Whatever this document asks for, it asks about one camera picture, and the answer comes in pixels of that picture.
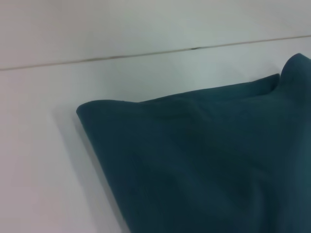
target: dark green fabric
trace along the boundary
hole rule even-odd
[[[78,108],[132,233],[311,232],[311,62],[268,79]]]

